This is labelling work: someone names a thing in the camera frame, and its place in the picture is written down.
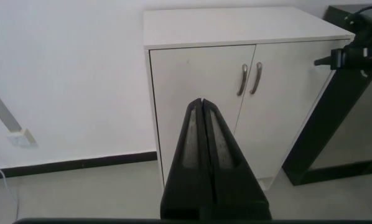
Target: metal handle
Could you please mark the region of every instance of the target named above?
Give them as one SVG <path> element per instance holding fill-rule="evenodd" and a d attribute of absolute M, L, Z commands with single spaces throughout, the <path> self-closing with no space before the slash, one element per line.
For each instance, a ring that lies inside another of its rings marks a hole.
<path fill-rule="evenodd" d="M 256 69 L 257 69 L 257 74 L 256 74 L 256 78 L 255 78 L 254 87 L 253 87 L 252 90 L 249 91 L 249 93 L 251 95 L 256 92 L 256 89 L 258 88 L 258 85 L 259 85 L 259 81 L 261 79 L 261 75 L 262 75 L 262 63 L 261 62 L 258 62 L 256 64 Z"/>
<path fill-rule="evenodd" d="M 241 81 L 241 86 L 240 90 L 237 92 L 238 96 L 241 96 L 244 92 L 244 88 L 246 86 L 246 81 L 247 81 L 247 71 L 248 71 L 248 66 L 246 64 L 243 64 L 243 81 Z"/>

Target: wall socket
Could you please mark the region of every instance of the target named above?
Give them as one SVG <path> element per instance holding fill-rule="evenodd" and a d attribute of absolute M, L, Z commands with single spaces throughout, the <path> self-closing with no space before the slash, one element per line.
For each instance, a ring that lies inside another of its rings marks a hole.
<path fill-rule="evenodd" d="M 34 137 L 26 128 L 18 132 L 9 133 L 6 137 L 13 146 L 32 147 L 35 144 Z"/>

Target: metal pole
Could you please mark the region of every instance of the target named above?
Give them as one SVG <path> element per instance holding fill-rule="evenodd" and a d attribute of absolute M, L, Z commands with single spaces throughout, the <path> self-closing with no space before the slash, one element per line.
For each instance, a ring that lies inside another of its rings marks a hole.
<path fill-rule="evenodd" d="M 22 129 L 20 124 L 7 109 L 4 102 L 0 99 L 0 119 L 5 124 L 10 132 L 18 132 Z"/>

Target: gray floor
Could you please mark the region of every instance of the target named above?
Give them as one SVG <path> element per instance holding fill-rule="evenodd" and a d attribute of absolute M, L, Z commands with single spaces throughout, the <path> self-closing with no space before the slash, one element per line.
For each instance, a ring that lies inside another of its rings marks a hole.
<path fill-rule="evenodd" d="M 19 218 L 159 218 L 157 161 L 10 178 Z M 275 219 L 372 219 L 372 175 L 293 187 L 281 172 L 266 196 Z M 0 180 L 0 224 L 15 207 Z"/>

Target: white cable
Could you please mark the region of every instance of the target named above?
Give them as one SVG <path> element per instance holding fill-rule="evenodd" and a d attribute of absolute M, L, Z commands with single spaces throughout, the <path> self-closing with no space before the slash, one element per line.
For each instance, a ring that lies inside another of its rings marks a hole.
<path fill-rule="evenodd" d="M 5 188 L 6 188 L 6 190 L 7 190 L 7 191 L 9 192 L 9 194 L 12 196 L 12 199 L 13 199 L 14 203 L 16 204 L 16 220 L 17 220 L 17 218 L 18 218 L 18 216 L 19 216 L 19 201 L 15 198 L 15 196 L 13 196 L 11 190 L 9 190 L 9 187 L 7 187 L 6 177 L 5 177 L 4 172 L 2 172 L 1 169 L 0 169 L 0 173 L 1 173 L 2 178 L 3 178 L 3 180 L 4 180 L 4 184 L 5 184 Z"/>

